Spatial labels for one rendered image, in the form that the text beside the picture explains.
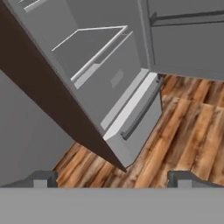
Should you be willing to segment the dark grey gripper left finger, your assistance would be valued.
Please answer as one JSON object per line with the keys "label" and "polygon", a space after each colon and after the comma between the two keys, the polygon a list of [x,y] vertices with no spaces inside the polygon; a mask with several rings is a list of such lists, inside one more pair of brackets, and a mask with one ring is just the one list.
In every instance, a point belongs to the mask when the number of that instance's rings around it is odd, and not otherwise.
{"label": "dark grey gripper left finger", "polygon": [[35,188],[35,187],[46,187],[46,188],[56,188],[58,173],[56,171],[35,171],[28,177],[16,181],[14,183],[9,183],[7,185],[2,185],[2,188],[13,187],[13,188]]}

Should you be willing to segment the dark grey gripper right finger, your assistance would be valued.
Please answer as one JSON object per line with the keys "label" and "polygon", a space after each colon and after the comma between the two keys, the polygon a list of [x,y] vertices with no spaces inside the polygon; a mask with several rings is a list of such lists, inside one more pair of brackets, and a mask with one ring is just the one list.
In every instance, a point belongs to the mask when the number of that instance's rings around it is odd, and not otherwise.
{"label": "dark grey gripper right finger", "polygon": [[223,185],[203,180],[190,171],[168,171],[167,180],[170,188],[223,188]]}

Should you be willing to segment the grey fridge door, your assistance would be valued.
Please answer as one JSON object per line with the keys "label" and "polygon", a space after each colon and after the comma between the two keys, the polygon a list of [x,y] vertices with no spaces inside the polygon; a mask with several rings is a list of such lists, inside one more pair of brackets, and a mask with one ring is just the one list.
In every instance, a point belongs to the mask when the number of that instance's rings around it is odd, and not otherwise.
{"label": "grey fridge door", "polygon": [[150,69],[224,81],[224,23],[152,27],[150,17],[224,11],[224,0],[141,0]]}

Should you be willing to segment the white-edged fridge shelf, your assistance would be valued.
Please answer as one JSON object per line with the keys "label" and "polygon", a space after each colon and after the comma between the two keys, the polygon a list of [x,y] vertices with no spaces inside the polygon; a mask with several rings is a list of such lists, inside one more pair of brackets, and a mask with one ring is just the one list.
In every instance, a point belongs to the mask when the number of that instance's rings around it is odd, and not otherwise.
{"label": "white-edged fridge shelf", "polygon": [[47,0],[20,0],[18,3],[23,7],[26,12],[32,11],[44,4]]}
{"label": "white-edged fridge shelf", "polygon": [[127,26],[78,29],[52,49],[76,91],[86,87],[126,88],[135,78],[133,31]]}

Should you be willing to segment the grey fridge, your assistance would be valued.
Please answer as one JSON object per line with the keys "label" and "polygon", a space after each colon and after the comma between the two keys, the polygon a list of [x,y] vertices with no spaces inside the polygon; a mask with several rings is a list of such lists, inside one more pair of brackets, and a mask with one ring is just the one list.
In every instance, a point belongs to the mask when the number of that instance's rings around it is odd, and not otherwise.
{"label": "grey fridge", "polygon": [[[73,97],[87,113],[90,121],[104,136],[118,117],[125,103],[134,94],[148,73],[151,73],[146,45],[141,0],[47,0],[26,12],[25,25],[31,38],[38,43],[58,75],[66,83]],[[135,70],[134,80],[126,88],[86,87],[76,91],[52,49],[78,29],[127,25],[133,31],[130,66]]]}

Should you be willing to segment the grey freezer drawer front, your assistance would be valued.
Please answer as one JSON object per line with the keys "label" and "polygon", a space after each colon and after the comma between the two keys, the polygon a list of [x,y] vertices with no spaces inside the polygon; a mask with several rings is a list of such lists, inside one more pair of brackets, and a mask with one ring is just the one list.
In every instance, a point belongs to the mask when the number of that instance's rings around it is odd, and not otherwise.
{"label": "grey freezer drawer front", "polygon": [[149,135],[162,115],[163,109],[159,91],[156,99],[151,104],[133,134],[127,141],[123,140],[121,133],[129,128],[151,97],[151,94],[157,86],[157,79],[158,75],[156,73],[148,73],[146,75],[103,136],[103,139],[118,159],[117,162],[114,162],[114,165],[119,169],[126,170],[136,161]]}

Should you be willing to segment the brown cabinet side panel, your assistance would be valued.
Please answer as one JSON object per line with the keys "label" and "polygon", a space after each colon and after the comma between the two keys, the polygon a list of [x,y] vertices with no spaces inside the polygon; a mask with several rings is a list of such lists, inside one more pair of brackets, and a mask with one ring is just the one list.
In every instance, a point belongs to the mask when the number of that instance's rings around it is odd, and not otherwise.
{"label": "brown cabinet side panel", "polygon": [[25,25],[13,0],[0,0],[0,70],[44,110],[75,142],[120,170],[121,159],[103,140],[87,113],[58,76]]}

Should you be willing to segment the dark grey door bar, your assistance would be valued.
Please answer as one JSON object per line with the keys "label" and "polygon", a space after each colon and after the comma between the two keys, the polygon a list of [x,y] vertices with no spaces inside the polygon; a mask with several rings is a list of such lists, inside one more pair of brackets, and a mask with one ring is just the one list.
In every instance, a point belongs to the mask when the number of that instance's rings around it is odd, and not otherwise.
{"label": "dark grey door bar", "polygon": [[224,23],[224,10],[169,16],[158,16],[157,13],[154,13],[150,17],[150,25],[152,27],[213,23]]}

